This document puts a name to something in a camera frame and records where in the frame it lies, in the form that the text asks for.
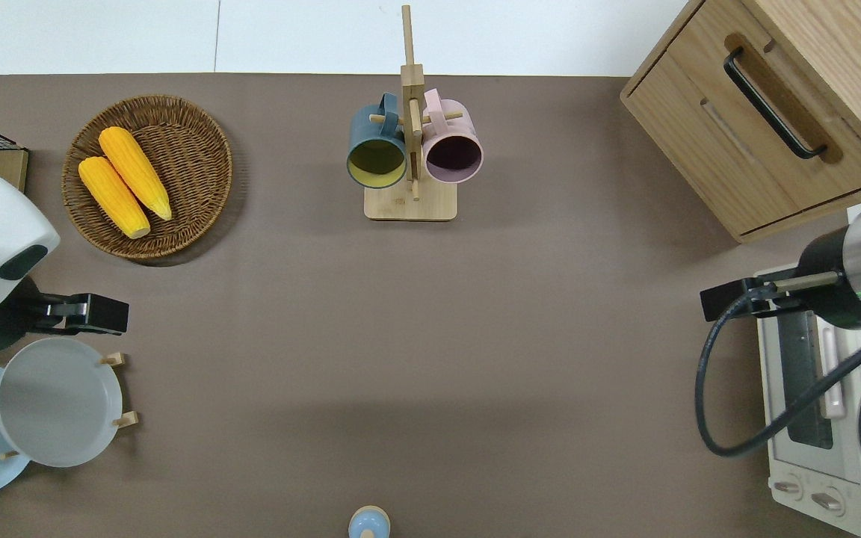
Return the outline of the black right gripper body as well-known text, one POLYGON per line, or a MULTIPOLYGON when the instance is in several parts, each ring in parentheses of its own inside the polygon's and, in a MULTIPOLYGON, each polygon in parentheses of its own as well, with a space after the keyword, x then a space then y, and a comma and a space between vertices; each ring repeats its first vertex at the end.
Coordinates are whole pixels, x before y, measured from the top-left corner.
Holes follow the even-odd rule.
POLYGON ((818 236, 804 248, 795 276, 837 273, 834 285, 804 289, 795 295, 809 310, 835 327, 861 330, 861 300, 852 289, 843 263, 843 248, 848 227, 818 236))

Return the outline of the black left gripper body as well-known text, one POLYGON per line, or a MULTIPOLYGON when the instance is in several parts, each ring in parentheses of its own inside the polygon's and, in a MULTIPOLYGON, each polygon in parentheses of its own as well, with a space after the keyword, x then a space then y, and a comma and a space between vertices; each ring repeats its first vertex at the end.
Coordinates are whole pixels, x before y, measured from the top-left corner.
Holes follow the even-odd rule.
POLYGON ((7 350, 44 319, 48 299, 28 276, 0 303, 0 351, 7 350))

